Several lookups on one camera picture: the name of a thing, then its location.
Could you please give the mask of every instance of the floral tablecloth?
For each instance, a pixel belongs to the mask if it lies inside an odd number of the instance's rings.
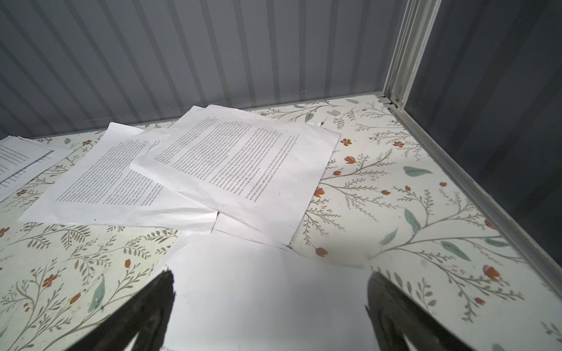
[[[254,112],[342,134],[293,250],[383,272],[475,349],[562,349],[558,297],[374,95]],[[141,288],[181,234],[17,222],[102,135],[40,139],[74,151],[0,203],[0,350],[68,347]]]

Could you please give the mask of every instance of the gray wall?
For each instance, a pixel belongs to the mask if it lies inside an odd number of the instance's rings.
[[[381,90],[406,1],[0,1],[0,136]]]
[[[562,3],[443,0],[405,110],[562,263]]]

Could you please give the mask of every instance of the table surface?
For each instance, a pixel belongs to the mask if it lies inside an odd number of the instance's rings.
[[[475,349],[562,349],[561,301],[374,95],[254,112],[341,133],[293,250],[383,272]],[[0,203],[0,350],[68,347],[140,289],[181,234],[17,221],[102,135],[40,139],[74,151]]]

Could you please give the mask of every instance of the green leaf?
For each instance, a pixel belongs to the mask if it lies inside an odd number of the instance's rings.
[[[397,231],[398,231],[398,228],[394,229],[394,231],[392,233],[387,234],[383,238],[383,240],[379,241],[379,244],[380,245],[390,244],[390,242],[395,238]]]
[[[460,258],[470,261],[470,258],[461,249],[459,249],[457,245],[450,243],[449,241],[442,241],[441,246],[443,246],[443,249],[454,253]]]
[[[493,239],[490,239],[490,238],[485,238],[484,241],[486,242],[486,244],[495,246],[497,248],[509,246],[508,243],[504,243],[503,241],[493,240]]]
[[[433,174],[432,172],[425,170],[423,168],[415,168],[409,166],[404,166],[404,172],[410,177],[418,177],[424,174]]]
[[[402,278],[400,278],[400,276],[396,272],[394,272],[394,279],[396,279],[396,282],[398,283],[398,286],[402,287]]]
[[[505,351],[505,349],[501,347],[499,344],[494,344],[492,345],[492,351]]]
[[[90,304],[90,308],[88,308],[88,312],[95,311],[102,304],[104,296],[105,296],[105,278],[102,276],[102,281],[99,282],[98,287],[94,291],[94,296],[92,296],[92,303]]]
[[[406,218],[406,222],[408,222],[412,226],[412,230],[414,234],[417,234],[418,231],[422,228],[420,222],[416,219],[413,213],[410,212],[407,208],[404,208],[404,217]]]

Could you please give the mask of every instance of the flower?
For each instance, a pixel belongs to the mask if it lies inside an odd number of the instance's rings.
[[[489,220],[485,220],[485,221],[484,221],[484,224],[485,224],[486,226],[492,228],[492,229],[496,229],[496,226],[495,226],[492,222],[490,222]]]
[[[316,196],[317,198],[319,198],[321,195],[324,195],[324,189],[322,188],[316,188],[316,191],[314,192],[314,196]]]
[[[316,248],[316,254],[320,257],[326,257],[328,251],[326,251],[326,249],[324,248]]]
[[[51,284],[53,284],[53,280],[55,279],[57,279],[57,275],[51,274],[49,278],[43,280],[43,287],[48,288],[49,286],[51,286]]]
[[[8,230],[10,230],[10,227],[0,229],[0,238],[3,237],[4,233],[7,232]]]
[[[80,296],[81,296],[80,293],[77,293],[76,295],[74,295],[74,297],[70,299],[70,304],[75,303],[80,298]]]
[[[494,267],[484,266],[482,270],[484,271],[484,274],[487,275],[488,278],[490,278],[491,280],[495,280],[495,281],[499,280],[500,273],[496,271]]]

